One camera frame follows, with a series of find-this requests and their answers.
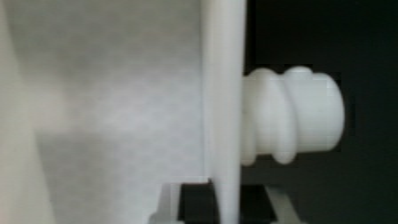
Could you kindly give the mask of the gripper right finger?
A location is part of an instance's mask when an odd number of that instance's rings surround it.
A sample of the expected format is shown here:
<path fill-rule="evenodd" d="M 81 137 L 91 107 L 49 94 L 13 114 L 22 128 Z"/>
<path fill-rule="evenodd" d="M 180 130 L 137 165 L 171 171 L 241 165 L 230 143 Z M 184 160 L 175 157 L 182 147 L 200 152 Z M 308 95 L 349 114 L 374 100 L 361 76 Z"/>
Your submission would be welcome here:
<path fill-rule="evenodd" d="M 244 185 L 241 191 L 241 224 L 308 224 L 283 188 Z"/>

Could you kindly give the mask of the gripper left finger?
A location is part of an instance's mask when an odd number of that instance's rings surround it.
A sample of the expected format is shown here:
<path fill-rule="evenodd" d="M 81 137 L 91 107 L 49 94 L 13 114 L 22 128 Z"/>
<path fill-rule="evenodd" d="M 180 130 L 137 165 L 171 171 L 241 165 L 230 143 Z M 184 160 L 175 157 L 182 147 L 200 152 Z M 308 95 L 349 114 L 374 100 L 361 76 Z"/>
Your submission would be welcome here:
<path fill-rule="evenodd" d="M 219 205 L 212 183 L 166 184 L 159 208 L 148 224 L 219 224 Z"/>

